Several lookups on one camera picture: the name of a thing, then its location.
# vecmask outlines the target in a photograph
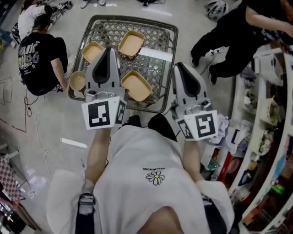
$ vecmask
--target hand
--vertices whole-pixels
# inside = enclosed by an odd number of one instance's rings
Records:
[[[65,90],[67,88],[67,85],[68,85],[67,80],[64,78],[62,80],[62,82],[60,83],[60,85],[61,85],[62,89]]]
[[[293,37],[293,25],[290,23],[285,22],[282,31],[288,34],[290,37]]]

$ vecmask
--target black sneaker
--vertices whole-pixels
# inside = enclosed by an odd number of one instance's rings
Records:
[[[217,82],[217,77],[216,76],[212,76],[212,74],[209,74],[209,81],[212,85],[215,85]]]
[[[192,57],[190,58],[191,65],[196,68],[200,60],[195,61]]]

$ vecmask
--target black pants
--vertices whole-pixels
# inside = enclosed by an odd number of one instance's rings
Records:
[[[217,26],[204,35],[191,50],[194,62],[198,62],[210,50],[229,47],[225,61],[209,68],[211,75],[215,77],[230,77],[241,73],[257,49],[264,44],[262,38],[256,36],[251,29],[240,28],[241,24],[236,20],[238,13],[231,11],[222,17]]]
[[[131,116],[123,126],[132,125],[141,128],[141,121],[138,115]],[[157,114],[147,124],[149,129],[155,130],[162,136],[177,141],[176,136],[168,120],[162,114]]]
[[[54,38],[55,42],[55,46],[56,46],[56,52],[58,53],[58,57],[62,63],[63,66],[63,71],[64,73],[67,72],[67,65],[68,65],[68,59],[67,59],[67,51],[66,51],[66,45],[65,42],[62,38],[60,37],[56,37]],[[36,91],[34,90],[30,90],[28,88],[28,90],[34,94],[35,96],[41,96],[41,95],[45,95],[46,93],[50,92],[51,90],[53,90],[57,85],[59,85],[59,81],[57,79],[57,77],[55,76],[55,74],[51,77],[48,78],[48,80],[46,81],[45,87],[43,87],[42,89],[37,89]]]

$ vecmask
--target black strap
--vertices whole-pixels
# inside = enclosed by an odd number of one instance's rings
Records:
[[[80,195],[76,216],[75,234],[95,234],[95,204],[96,200],[93,194],[84,193]]]
[[[227,227],[223,217],[214,202],[203,196],[206,219],[211,234],[226,234]],[[75,234],[94,234],[94,205],[96,203],[94,195],[90,193],[81,194],[78,202],[78,210],[76,216]]]
[[[204,202],[206,219],[209,224],[211,234],[226,234],[227,227],[225,221],[212,199],[203,196],[202,200]]]

